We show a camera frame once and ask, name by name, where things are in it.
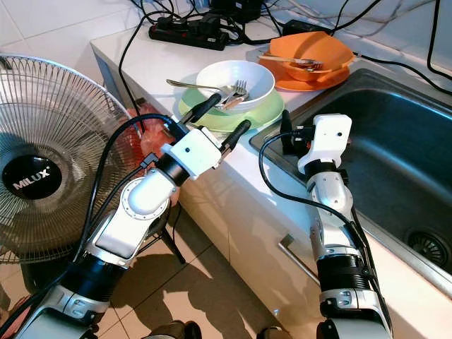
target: beige floor tile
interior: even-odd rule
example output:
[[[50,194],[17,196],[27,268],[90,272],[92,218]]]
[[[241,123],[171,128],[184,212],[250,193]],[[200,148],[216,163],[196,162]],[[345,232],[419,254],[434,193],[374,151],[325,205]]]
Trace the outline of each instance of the beige floor tile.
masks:
[[[174,208],[172,212],[170,225],[177,216],[178,208]],[[172,228],[167,227],[167,229],[171,233]],[[184,210],[176,227],[176,245],[187,262],[195,259],[211,245],[198,225]],[[184,265],[180,264],[177,257],[161,240],[140,254],[129,271],[125,272],[112,296],[112,304],[119,318],[122,319],[183,267]]]
[[[278,322],[212,246],[124,317],[130,338],[172,319],[196,321],[209,339],[252,339]]]
[[[6,264],[6,263],[0,263],[0,283],[11,277],[14,273],[18,272],[20,270],[20,265],[17,263],[13,264]]]
[[[0,283],[0,308],[10,309],[20,298],[29,295],[23,283],[22,273],[14,273]]]
[[[107,332],[114,324],[119,322],[119,318],[114,311],[113,307],[110,307],[102,317],[102,320],[98,323],[99,331],[96,333],[97,336],[101,336]]]
[[[107,332],[100,335],[101,339],[129,339],[126,331],[122,327],[121,323],[117,323],[113,327],[111,327]]]

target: kitchen counter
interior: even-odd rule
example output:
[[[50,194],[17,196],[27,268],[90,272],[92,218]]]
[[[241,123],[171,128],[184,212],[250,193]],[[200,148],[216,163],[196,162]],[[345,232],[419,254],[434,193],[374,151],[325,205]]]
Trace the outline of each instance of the kitchen counter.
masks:
[[[144,96],[163,114],[175,114],[177,117],[179,116],[177,105],[185,89],[168,85],[165,82],[166,78],[194,82],[196,74],[211,63],[228,59],[257,61],[257,56],[266,50],[266,46],[244,44],[226,47],[222,52],[187,47],[150,40],[147,30],[147,27],[141,28],[130,46],[123,65],[124,74],[135,95]],[[112,77],[116,80],[117,75],[114,73],[132,32],[133,30],[127,30],[92,41],[100,63],[105,63],[104,66],[110,69]],[[254,39],[270,37],[274,34],[267,21],[250,23],[247,25],[247,32],[251,33]],[[289,111],[298,108],[320,93],[291,93],[282,90],[278,92]],[[308,244],[309,223],[305,206],[275,196],[261,178],[258,170],[258,154],[249,145],[249,139],[256,133],[258,133],[257,130],[246,133],[221,166],[211,172],[215,172],[215,178],[224,178],[225,182],[234,184],[232,196],[235,194],[238,199],[242,194],[252,197],[253,204],[267,210],[276,220],[296,227],[299,230],[297,236],[303,237],[304,243]],[[281,169],[269,162],[266,162],[265,168],[275,186],[289,194],[302,194],[304,187]],[[205,184],[212,183],[205,179]],[[190,194],[188,189],[183,192],[182,197],[185,194]],[[189,213],[191,213],[190,208],[196,207],[193,204],[190,205],[187,208]],[[226,222],[222,217],[223,213],[231,215],[234,211],[221,210],[212,218],[217,218],[218,223]],[[369,242],[381,289],[393,315],[395,337],[450,338],[452,323],[447,321],[447,318],[452,314],[452,300],[374,238],[369,237]],[[228,258],[227,248],[221,246],[218,248]],[[313,261],[308,264],[315,268]]]

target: fan hub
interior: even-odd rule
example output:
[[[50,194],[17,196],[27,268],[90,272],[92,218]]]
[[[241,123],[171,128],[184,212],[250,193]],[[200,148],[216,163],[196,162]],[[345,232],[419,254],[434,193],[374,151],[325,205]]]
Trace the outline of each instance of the fan hub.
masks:
[[[61,170],[50,159],[22,155],[12,159],[1,174],[5,187],[23,199],[51,196],[60,186]]]

